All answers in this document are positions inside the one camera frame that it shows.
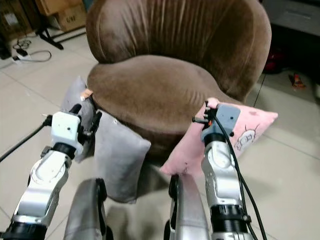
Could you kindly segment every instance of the cartoon print on pillow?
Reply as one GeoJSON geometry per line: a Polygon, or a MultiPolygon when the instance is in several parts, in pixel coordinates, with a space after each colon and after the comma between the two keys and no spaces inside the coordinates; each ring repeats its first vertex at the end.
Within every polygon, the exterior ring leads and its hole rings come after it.
{"type": "Polygon", "coordinates": [[[242,135],[238,138],[237,142],[235,143],[234,147],[242,152],[247,146],[249,146],[256,138],[256,130],[259,127],[256,126],[255,129],[249,129],[247,130],[247,126],[244,126],[245,131],[242,133],[242,135]]]}

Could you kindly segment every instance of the brown velvet chair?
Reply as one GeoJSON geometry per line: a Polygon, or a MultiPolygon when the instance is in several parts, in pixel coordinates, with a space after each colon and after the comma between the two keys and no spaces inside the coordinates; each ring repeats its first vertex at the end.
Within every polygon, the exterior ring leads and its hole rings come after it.
{"type": "Polygon", "coordinates": [[[162,163],[208,97],[245,102],[271,43],[257,0],[96,0],[86,32],[95,103],[162,163]]]}

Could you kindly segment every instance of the black wire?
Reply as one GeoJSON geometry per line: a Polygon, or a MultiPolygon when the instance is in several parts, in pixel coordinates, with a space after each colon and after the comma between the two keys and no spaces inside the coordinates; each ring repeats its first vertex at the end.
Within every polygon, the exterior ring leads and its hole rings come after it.
{"type": "Polygon", "coordinates": [[[253,239],[258,239],[255,231],[253,230],[253,228],[252,228],[252,226],[251,226],[251,224],[248,224],[248,229],[249,229],[249,231],[250,231],[253,239]]]}
{"type": "Polygon", "coordinates": [[[38,132],[40,132],[40,130],[43,129],[45,126],[51,126],[51,123],[52,123],[52,115],[46,116],[43,123],[36,130],[31,132],[28,136],[26,136],[24,139],[22,139],[16,145],[14,145],[12,148],[10,148],[6,153],[4,153],[2,156],[0,156],[0,163],[6,157],[8,157],[10,154],[12,154],[17,148],[19,148],[22,144],[24,144],[26,141],[28,141],[30,138],[32,138],[34,135],[36,135],[38,132]]]}
{"type": "MultiPolygon", "coordinates": [[[[248,196],[250,198],[250,201],[253,205],[253,208],[254,208],[254,212],[255,212],[255,215],[256,215],[256,218],[257,218],[257,221],[259,223],[259,227],[260,227],[260,231],[261,231],[261,235],[262,235],[262,238],[263,240],[267,240],[267,235],[266,235],[266,232],[265,232],[265,229],[264,229],[264,226],[263,226],[263,223],[262,223],[262,220],[261,220],[261,216],[259,214],[259,211],[258,211],[258,207],[256,205],[256,202],[254,200],[254,197],[252,196],[250,190],[249,190],[249,187],[245,181],[245,179],[243,178],[243,176],[241,175],[241,172],[240,172],[240,168],[239,168],[239,164],[238,164],[238,160],[237,160],[237,157],[236,157],[236,154],[235,154],[235,151],[234,151],[234,148],[229,140],[229,136],[228,134],[226,133],[224,127],[222,126],[222,124],[220,123],[220,121],[218,120],[218,118],[213,115],[213,118],[214,120],[216,121],[216,123],[218,124],[219,128],[221,129],[228,145],[229,145],[229,148],[230,148],[230,151],[231,151],[231,154],[232,154],[232,157],[233,157],[233,160],[234,160],[234,167],[235,167],[235,170],[238,174],[238,178],[239,178],[239,185],[240,185],[240,194],[241,194],[241,198],[242,198],[242,207],[243,207],[243,211],[246,215],[248,215],[248,212],[247,212],[247,207],[246,207],[246,201],[245,201],[245,193],[244,193],[244,189],[243,189],[243,185],[245,187],[245,190],[246,192],[248,193],[248,196]]],[[[253,228],[251,227],[251,224],[250,222],[247,223],[248,225],[248,228],[249,228],[249,231],[253,237],[254,240],[258,240],[257,238],[257,235],[255,234],[255,231],[253,230],[253,228]]]]}
{"type": "Polygon", "coordinates": [[[3,154],[0,157],[0,163],[8,157],[10,154],[12,154],[17,148],[19,148],[22,144],[24,144],[26,141],[28,141],[30,138],[32,138],[34,135],[36,135],[45,125],[41,124],[36,130],[34,130],[32,133],[30,133],[28,136],[26,136],[24,139],[22,139],[20,142],[18,142],[16,145],[14,145],[12,148],[10,148],[5,154],[3,154]]]}
{"type": "Polygon", "coordinates": [[[250,189],[249,189],[244,177],[241,175],[241,173],[240,173],[240,177],[241,177],[241,180],[243,182],[244,188],[245,188],[245,190],[246,190],[246,192],[247,192],[247,194],[248,194],[248,196],[249,196],[249,198],[250,198],[250,200],[252,202],[252,206],[253,206],[253,209],[254,209],[254,212],[255,212],[255,215],[256,215],[256,219],[257,219],[258,224],[259,224],[259,228],[261,230],[262,237],[264,237],[263,233],[266,234],[266,232],[265,232],[265,228],[264,228],[264,225],[262,223],[262,220],[261,220],[259,209],[258,209],[257,204],[256,204],[256,202],[254,200],[254,197],[252,196],[251,191],[250,191],[250,189]]]}

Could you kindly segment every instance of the red object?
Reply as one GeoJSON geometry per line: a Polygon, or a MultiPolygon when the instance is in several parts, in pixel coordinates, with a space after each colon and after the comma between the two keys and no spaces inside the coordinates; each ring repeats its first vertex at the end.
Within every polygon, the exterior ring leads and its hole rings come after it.
{"type": "Polygon", "coordinates": [[[287,64],[287,55],[280,48],[271,48],[263,72],[280,73],[287,64]]]}
{"type": "Polygon", "coordinates": [[[296,89],[306,88],[306,85],[304,85],[304,83],[301,81],[299,74],[297,74],[297,73],[293,74],[292,87],[294,87],[296,89]]]}

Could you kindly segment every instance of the chair backrest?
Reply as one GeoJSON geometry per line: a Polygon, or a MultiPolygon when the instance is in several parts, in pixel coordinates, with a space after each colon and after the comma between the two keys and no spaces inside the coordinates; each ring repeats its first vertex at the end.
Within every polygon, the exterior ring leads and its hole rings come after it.
{"type": "Polygon", "coordinates": [[[100,63],[138,55],[184,60],[239,101],[262,73],[271,43],[258,0],[96,0],[86,31],[100,63]]]}

